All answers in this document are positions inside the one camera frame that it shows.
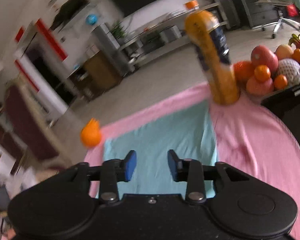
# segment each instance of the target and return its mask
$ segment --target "tangerine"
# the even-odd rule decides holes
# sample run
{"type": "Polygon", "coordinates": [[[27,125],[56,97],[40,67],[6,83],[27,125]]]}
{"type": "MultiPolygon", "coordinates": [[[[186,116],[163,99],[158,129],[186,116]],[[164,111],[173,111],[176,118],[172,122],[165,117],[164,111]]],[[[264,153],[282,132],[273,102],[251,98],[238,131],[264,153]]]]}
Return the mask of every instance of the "tangerine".
{"type": "Polygon", "coordinates": [[[288,86],[288,80],[285,75],[279,75],[274,79],[274,87],[277,90],[284,89],[288,86]]]}
{"type": "Polygon", "coordinates": [[[92,118],[82,129],[80,133],[80,139],[88,148],[98,145],[102,139],[99,121],[92,118]]]}
{"type": "Polygon", "coordinates": [[[291,58],[300,63],[300,49],[295,49],[291,58]]]}
{"type": "Polygon", "coordinates": [[[234,64],[235,79],[239,82],[247,82],[254,74],[254,66],[251,61],[239,61],[234,64]]]}
{"type": "Polygon", "coordinates": [[[259,65],[254,70],[254,76],[255,76],[256,80],[263,83],[263,82],[266,82],[270,78],[271,72],[270,72],[270,69],[266,65],[259,65]]]}

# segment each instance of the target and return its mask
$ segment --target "wooden cabinet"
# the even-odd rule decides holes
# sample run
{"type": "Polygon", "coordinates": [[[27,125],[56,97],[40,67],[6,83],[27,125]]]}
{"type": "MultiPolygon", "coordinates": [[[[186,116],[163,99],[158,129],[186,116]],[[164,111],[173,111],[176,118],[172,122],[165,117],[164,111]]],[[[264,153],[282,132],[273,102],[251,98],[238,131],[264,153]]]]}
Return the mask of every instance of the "wooden cabinet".
{"type": "Polygon", "coordinates": [[[88,59],[69,79],[80,93],[92,100],[120,84],[122,77],[102,51],[88,59]]]}

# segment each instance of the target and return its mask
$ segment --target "bottle label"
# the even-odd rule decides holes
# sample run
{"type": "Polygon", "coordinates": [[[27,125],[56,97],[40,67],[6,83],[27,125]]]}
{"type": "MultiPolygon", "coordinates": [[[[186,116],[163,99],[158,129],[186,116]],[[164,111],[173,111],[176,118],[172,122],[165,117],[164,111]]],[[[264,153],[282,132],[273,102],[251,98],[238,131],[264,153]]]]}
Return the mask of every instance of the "bottle label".
{"type": "MultiPolygon", "coordinates": [[[[213,41],[213,44],[216,48],[216,51],[218,53],[220,64],[222,67],[230,67],[230,56],[229,56],[229,47],[226,43],[226,37],[223,33],[222,28],[219,26],[212,30],[210,33],[211,40],[213,41]]],[[[201,52],[201,49],[199,46],[194,44],[195,50],[198,54],[198,59],[201,63],[202,69],[206,72],[209,70],[209,66],[207,65],[207,60],[205,60],[204,55],[201,52]]]]}

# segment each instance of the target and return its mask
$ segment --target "office chair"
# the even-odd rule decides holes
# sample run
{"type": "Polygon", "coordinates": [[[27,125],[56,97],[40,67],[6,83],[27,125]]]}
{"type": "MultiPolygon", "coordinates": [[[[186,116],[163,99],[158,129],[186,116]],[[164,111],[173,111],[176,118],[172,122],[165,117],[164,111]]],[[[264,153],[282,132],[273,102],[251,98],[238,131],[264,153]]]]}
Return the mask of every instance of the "office chair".
{"type": "Polygon", "coordinates": [[[272,38],[275,39],[277,32],[279,30],[279,28],[283,28],[283,23],[295,28],[297,31],[300,31],[300,23],[290,20],[290,19],[286,19],[283,17],[282,11],[280,9],[280,6],[288,6],[293,4],[293,0],[259,0],[256,2],[256,4],[262,4],[262,3],[269,3],[274,5],[274,9],[278,12],[279,15],[279,20],[277,22],[272,22],[269,24],[265,24],[263,26],[260,26],[259,28],[262,28],[263,31],[265,31],[265,27],[270,26],[270,25],[275,25],[273,34],[272,34],[272,38]]]}

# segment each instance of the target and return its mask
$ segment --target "blue ball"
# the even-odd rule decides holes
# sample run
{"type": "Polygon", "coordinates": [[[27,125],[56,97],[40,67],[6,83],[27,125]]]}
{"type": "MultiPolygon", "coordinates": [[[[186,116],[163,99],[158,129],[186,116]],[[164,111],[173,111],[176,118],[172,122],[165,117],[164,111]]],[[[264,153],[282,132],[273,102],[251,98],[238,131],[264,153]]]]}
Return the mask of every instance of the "blue ball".
{"type": "Polygon", "coordinates": [[[89,14],[86,18],[86,23],[88,25],[95,25],[97,21],[98,21],[98,17],[95,14],[89,14]]]}

